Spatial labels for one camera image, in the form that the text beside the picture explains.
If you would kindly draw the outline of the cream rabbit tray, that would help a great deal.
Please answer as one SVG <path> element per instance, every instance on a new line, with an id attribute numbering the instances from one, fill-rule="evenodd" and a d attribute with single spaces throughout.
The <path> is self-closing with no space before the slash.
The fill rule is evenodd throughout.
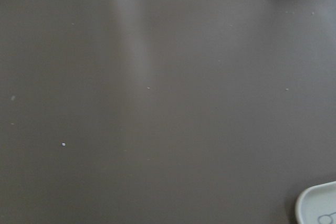
<path id="1" fill-rule="evenodd" d="M 305 189 L 295 204 L 297 223 L 335 224 L 335 182 Z"/>

